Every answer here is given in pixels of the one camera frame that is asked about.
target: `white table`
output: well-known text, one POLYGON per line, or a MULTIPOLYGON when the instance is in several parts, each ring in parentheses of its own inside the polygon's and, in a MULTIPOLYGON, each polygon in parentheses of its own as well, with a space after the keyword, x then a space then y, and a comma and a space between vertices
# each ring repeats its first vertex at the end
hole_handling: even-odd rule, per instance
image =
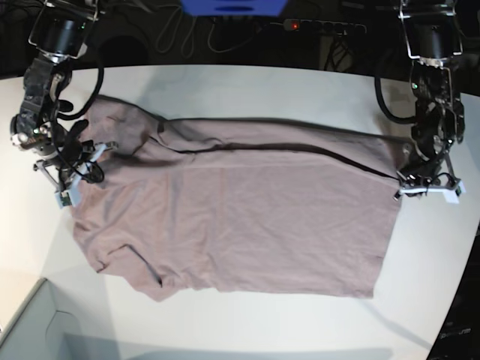
MULTIPOLYGON (((76 72, 62 97, 80 107, 95 80, 95 70, 76 72)), ((413 111, 407 84, 384 85, 396 113, 413 111)), ((341 73, 124 67, 106 71, 102 93, 168 119, 269 117, 408 134, 381 115, 371 78, 341 73)), ((155 303, 123 279, 89 268, 71 237, 68 212, 57 209, 50 183, 32 172, 35 156, 8 142, 8 124, 22 98, 21 79, 0 82, 0 266, 40 274, 55 284, 59 310, 75 315, 82 334, 90 337, 82 339, 90 359, 132 359, 158 351, 169 352, 168 359, 224 359, 216 352, 242 352, 232 359, 423 360, 428 355, 479 223, 480 171, 473 147, 456 145, 451 153, 468 192, 460 205, 446 204, 440 194, 403 201, 372 300, 210 289, 182 291, 155 303), (182 350, 181 356, 173 355, 175 350, 182 350)), ((467 142, 478 146, 480 130, 473 125, 480 100, 465 96, 463 102, 467 142)))

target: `blue box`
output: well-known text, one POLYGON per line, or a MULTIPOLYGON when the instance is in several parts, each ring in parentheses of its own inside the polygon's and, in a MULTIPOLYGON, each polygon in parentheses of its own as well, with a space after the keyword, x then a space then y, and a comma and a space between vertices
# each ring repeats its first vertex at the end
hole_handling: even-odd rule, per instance
POLYGON ((181 0, 195 17, 260 15, 276 17, 288 0, 181 0))

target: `power strip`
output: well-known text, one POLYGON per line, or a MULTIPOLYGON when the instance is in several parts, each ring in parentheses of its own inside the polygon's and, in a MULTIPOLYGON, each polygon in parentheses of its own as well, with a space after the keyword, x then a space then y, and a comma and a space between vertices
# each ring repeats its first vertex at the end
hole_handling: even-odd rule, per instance
POLYGON ((351 22, 285 19, 283 28, 288 32, 311 30, 321 35, 363 36, 367 34, 367 26, 351 22))

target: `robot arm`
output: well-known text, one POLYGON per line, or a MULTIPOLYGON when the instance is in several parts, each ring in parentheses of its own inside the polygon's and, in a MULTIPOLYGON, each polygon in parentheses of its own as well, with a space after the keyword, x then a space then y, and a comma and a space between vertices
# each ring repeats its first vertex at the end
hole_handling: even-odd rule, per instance
POLYGON ((412 126, 415 151, 398 172, 398 195, 436 191, 456 203, 464 192, 449 157, 453 144, 462 143, 465 131, 464 106, 455 82, 457 58, 463 52, 455 24, 455 3, 454 0, 402 0, 400 4, 400 20, 412 59, 410 84, 417 101, 412 126), (441 172, 444 162, 447 171, 441 172))
POLYGON ((77 121, 70 131, 57 122, 58 118, 72 121, 85 115, 100 91, 104 78, 101 63, 90 99, 79 112, 65 114, 73 111, 74 106, 59 96, 71 81, 71 61, 86 52, 86 40, 98 15, 94 2, 48 0, 45 3, 29 38, 40 50, 39 56, 25 73, 25 96, 19 114, 10 123, 13 144, 40 156, 34 170, 40 170, 54 184, 61 207, 76 206, 80 202, 77 190, 80 180, 103 181, 104 174, 96 160, 116 145, 80 142, 78 138, 88 126, 86 120, 77 121), (55 168, 58 179, 50 175, 49 167, 55 168))
MULTIPOLYGON (((78 113, 66 115, 73 105, 59 100, 71 80, 70 63, 85 53, 86 40, 100 16, 97 0, 46 0, 29 39, 40 55, 25 73, 25 97, 19 114, 10 124, 13 144, 40 156, 34 170, 43 172, 55 185, 60 206, 75 206, 80 202, 77 185, 81 180, 103 181, 104 174, 96 160, 102 152, 116 146, 80 142, 78 138, 88 126, 86 120, 77 121, 70 131, 57 122, 57 118, 80 118, 100 91, 104 75, 101 64, 95 91, 78 113), (50 175, 48 167, 55 167, 58 179, 50 175)), ((392 121, 413 124, 415 149, 409 151, 406 166, 398 171, 400 190, 395 198, 443 192, 449 202, 456 203, 464 191, 449 159, 450 148, 455 142, 462 142, 465 130, 464 108, 455 85, 455 60, 463 50, 454 16, 455 0, 401 0, 400 3, 400 19, 413 63, 415 116, 408 120, 393 116, 378 91, 380 78, 376 79, 377 98, 384 113, 392 121), (441 172, 444 163, 447 172, 441 172)))

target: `dark floor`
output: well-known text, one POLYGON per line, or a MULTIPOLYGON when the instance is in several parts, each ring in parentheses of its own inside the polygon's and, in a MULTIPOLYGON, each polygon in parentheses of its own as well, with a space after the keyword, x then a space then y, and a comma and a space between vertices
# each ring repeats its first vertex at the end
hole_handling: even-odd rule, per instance
MULTIPOLYGON (((0 77, 22 76, 35 57, 36 50, 28 45, 27 39, 35 21, 35 14, 39 11, 39 1, 15 0, 16 6, 30 7, 26 10, 11 8, 0 15, 0 77)), ((167 25, 176 10, 175 4, 179 4, 178 0, 145 1, 155 6, 169 7, 159 8, 153 14, 135 7, 114 7, 95 27, 91 42, 100 47, 107 66, 236 64, 324 69, 333 32, 320 34, 318 28, 307 25, 302 25, 300 31, 285 31, 278 25, 286 18, 293 18, 365 26, 366 34, 352 31, 341 37, 342 47, 348 50, 348 53, 344 56, 341 51, 337 52, 336 59, 342 59, 343 62, 343 66, 337 67, 338 70, 373 75, 378 58, 386 48, 394 47, 397 50, 396 61, 391 63, 384 77, 408 80, 410 75, 410 60, 407 58, 396 11, 386 7, 391 4, 391 0, 290 0, 278 18, 198 18, 193 30, 193 40, 187 38, 194 21, 191 16, 183 16, 176 36, 173 30, 180 13, 176 13, 174 21, 167 25), (368 6, 359 10, 352 7, 354 3, 366 3, 368 6), (208 46, 209 33, 213 26, 211 42, 212 47, 217 50, 236 47, 248 39, 251 41, 236 50, 215 53, 208 46)), ((460 0, 457 5, 463 33, 468 36, 464 39, 467 54, 461 60, 463 66, 460 84, 463 92, 480 95, 480 63, 476 55, 480 49, 480 25, 475 17, 476 12, 469 8, 472 3, 476 1, 460 0)), ((76 63, 76 68, 94 66, 93 58, 89 54, 76 63)), ((327 70, 334 71, 335 66, 330 65, 327 70)))

